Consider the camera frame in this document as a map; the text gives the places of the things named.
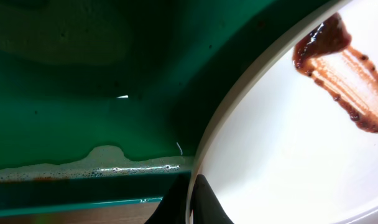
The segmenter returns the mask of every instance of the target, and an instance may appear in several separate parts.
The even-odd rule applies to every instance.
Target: liquid puddle
[[[94,148],[86,158],[67,164],[37,164],[2,169],[0,183],[177,173],[189,171],[192,164],[192,156],[162,157],[135,162],[127,159],[116,146],[100,146]]]
[[[358,128],[378,133],[378,71],[351,40],[341,16],[334,14],[295,46],[294,66],[324,88]]]

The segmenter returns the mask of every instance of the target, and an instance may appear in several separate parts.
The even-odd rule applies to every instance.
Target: green tray
[[[0,216],[160,200],[245,69],[326,1],[0,0]]]

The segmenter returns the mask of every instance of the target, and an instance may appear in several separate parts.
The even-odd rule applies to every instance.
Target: foam
[[[84,159],[71,163],[37,164],[2,169],[0,170],[0,182],[177,173],[189,171],[192,164],[192,156],[130,161],[120,148],[100,146],[94,148]]]

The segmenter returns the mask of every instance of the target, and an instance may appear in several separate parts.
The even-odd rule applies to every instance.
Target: plate rim
[[[188,187],[185,221],[190,223],[190,199],[196,176],[216,135],[224,126],[236,106],[266,72],[297,42],[317,25],[339,11],[352,0],[330,0],[304,17],[262,52],[235,82],[215,110],[198,145]]]

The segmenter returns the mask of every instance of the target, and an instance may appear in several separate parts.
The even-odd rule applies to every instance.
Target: red sauce smear
[[[378,133],[378,72],[367,55],[350,46],[351,40],[336,13],[299,41],[293,63],[298,72],[324,88],[360,129]],[[338,72],[322,57],[329,54],[340,54],[350,74]]]

